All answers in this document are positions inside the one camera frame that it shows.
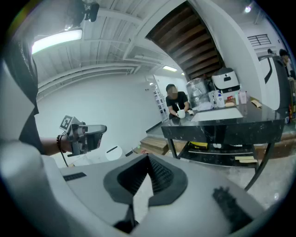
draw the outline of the rectangular light fixture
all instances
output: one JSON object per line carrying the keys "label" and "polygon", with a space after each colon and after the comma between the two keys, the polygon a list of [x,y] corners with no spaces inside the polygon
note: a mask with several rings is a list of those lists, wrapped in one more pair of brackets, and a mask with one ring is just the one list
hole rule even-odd
{"label": "rectangular light fixture", "polygon": [[32,54],[50,46],[82,38],[82,30],[66,31],[37,40],[32,47]]}
{"label": "rectangular light fixture", "polygon": [[164,66],[163,69],[170,70],[170,71],[173,71],[173,72],[176,72],[177,71],[177,69],[171,68],[169,66]]}

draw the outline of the baseboard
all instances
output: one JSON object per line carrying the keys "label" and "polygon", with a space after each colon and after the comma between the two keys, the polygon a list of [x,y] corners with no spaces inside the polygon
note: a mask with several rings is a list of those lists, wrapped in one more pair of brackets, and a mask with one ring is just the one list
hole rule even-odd
{"label": "baseboard", "polygon": [[130,156],[131,154],[133,154],[134,152],[131,150],[130,152],[128,152],[127,154],[125,154],[126,157]]}
{"label": "baseboard", "polygon": [[148,130],[146,130],[146,133],[151,131],[152,129],[156,128],[158,125],[162,124],[162,122],[157,123],[156,125],[154,125],[153,127],[149,128]]}

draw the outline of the table lower shelf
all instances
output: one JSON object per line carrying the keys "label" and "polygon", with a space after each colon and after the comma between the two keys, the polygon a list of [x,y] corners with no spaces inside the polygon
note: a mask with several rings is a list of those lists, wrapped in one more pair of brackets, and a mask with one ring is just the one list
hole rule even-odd
{"label": "table lower shelf", "polygon": [[186,145],[178,155],[178,158],[217,166],[236,168],[258,167],[257,163],[240,163],[240,161],[235,160],[236,156],[253,156],[252,150],[242,147],[229,150],[228,152],[229,154],[223,150],[192,150]]}

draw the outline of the black tabletop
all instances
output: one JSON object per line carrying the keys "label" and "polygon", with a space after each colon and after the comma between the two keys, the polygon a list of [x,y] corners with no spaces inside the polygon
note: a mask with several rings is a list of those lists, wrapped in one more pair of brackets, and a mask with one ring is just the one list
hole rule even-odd
{"label": "black tabletop", "polygon": [[185,118],[175,117],[164,122],[161,129],[164,137],[185,141],[233,145],[280,141],[284,117],[279,113],[265,105],[257,108],[251,102],[238,105],[236,108],[242,114],[242,118],[192,121],[194,116],[186,113]]}

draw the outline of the white wall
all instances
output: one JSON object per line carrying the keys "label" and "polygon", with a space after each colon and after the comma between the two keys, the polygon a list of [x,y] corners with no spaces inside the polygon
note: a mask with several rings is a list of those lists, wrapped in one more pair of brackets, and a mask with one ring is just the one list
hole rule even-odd
{"label": "white wall", "polygon": [[233,68],[243,89],[265,103],[266,91],[260,63],[246,35],[218,5],[190,0],[209,28],[227,67]]}
{"label": "white wall", "polygon": [[[119,145],[124,153],[135,148],[146,137],[146,130],[161,122],[161,115],[144,76],[98,77],[73,83],[38,102],[36,124],[41,137],[62,133],[59,124],[65,114],[75,116],[87,125],[103,124],[107,132],[100,148],[87,153],[92,162],[107,161],[106,149]],[[54,156],[64,166],[61,154]]]}
{"label": "white wall", "polygon": [[183,78],[177,78],[177,77],[169,77],[169,76],[161,76],[161,75],[154,75],[156,79],[157,86],[160,90],[160,93],[162,94],[162,97],[164,99],[164,106],[166,108],[167,114],[168,108],[167,108],[167,103],[166,103],[166,97],[167,97],[167,91],[166,87],[168,84],[174,84],[178,91],[183,91],[185,92],[186,95],[188,95],[186,84],[187,81],[185,79],[185,76],[181,75]]}
{"label": "white wall", "polygon": [[253,22],[248,22],[248,23],[243,23],[239,24],[243,32],[247,37],[249,36],[254,36],[254,35],[262,35],[262,34],[267,34],[271,45],[265,45],[265,47],[270,48],[270,47],[275,47],[276,52],[279,53],[280,49],[285,49],[284,44],[282,43],[281,38],[271,25],[271,23],[264,18],[259,24],[255,25]]}

